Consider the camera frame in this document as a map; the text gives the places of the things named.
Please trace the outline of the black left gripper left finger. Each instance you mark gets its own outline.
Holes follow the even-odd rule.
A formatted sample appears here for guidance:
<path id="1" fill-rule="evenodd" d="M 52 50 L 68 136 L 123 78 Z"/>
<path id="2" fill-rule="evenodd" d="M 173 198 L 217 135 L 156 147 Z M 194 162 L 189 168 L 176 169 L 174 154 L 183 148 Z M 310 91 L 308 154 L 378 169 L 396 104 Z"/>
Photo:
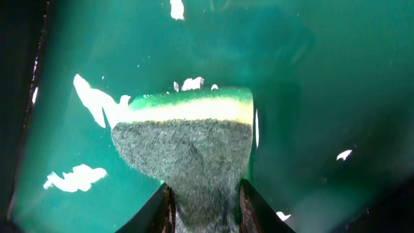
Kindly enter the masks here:
<path id="1" fill-rule="evenodd" d="M 176 210 L 175 194 L 163 183 L 116 233 L 175 233 Z"/>

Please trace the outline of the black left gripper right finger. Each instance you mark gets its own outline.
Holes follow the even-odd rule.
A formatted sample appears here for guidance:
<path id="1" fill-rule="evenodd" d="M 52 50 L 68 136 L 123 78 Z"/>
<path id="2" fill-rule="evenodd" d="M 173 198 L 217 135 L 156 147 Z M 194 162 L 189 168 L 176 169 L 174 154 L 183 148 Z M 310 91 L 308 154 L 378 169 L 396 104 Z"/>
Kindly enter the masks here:
<path id="1" fill-rule="evenodd" d="M 247 179 L 240 180 L 239 213 L 242 233 L 295 233 Z"/>

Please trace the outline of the green yellow scrub sponge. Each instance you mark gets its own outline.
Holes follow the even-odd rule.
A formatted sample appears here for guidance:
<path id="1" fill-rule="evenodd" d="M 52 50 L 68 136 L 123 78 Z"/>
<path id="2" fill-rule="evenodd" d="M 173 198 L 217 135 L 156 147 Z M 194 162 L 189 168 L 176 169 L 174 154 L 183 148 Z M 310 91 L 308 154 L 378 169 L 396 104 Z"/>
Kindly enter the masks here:
<path id="1" fill-rule="evenodd" d="M 239 183 L 253 143 L 244 87 L 138 98 L 111 131 L 125 163 L 163 182 L 153 232 L 238 232 Z"/>

